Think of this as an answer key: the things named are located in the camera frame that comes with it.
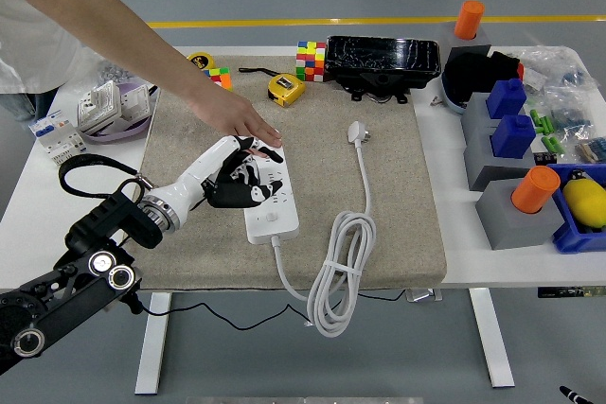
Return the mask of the person's hand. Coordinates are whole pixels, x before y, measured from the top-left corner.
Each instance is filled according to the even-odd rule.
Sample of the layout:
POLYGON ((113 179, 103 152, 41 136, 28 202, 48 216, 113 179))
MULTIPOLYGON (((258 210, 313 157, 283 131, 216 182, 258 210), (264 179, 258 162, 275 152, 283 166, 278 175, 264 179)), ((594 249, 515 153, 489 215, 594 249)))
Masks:
POLYGON ((190 110, 222 135, 252 136, 268 146, 282 146, 281 133, 268 124, 251 102, 214 83, 187 100, 190 110))

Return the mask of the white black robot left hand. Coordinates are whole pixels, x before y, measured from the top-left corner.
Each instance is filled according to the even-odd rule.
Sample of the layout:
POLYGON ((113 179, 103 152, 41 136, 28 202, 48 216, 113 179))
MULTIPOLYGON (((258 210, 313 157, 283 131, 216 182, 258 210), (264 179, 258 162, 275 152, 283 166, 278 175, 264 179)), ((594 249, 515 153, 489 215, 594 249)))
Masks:
POLYGON ((175 183, 157 187, 145 202, 158 202, 181 223, 202 201, 214 208, 251 208, 274 196, 282 183, 265 183, 255 154, 282 164, 284 158, 253 137, 225 136, 190 165, 175 183))

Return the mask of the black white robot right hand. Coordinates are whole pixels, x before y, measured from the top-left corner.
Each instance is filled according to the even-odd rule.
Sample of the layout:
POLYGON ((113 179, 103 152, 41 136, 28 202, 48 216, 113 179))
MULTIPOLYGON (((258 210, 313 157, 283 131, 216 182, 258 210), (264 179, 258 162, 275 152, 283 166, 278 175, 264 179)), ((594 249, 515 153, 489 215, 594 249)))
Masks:
POLYGON ((573 390, 571 390, 570 388, 566 387, 566 386, 560 386, 559 387, 560 392, 568 399, 570 400, 572 403, 575 404, 593 404, 593 402, 581 395, 579 395, 578 393, 574 392, 573 390))

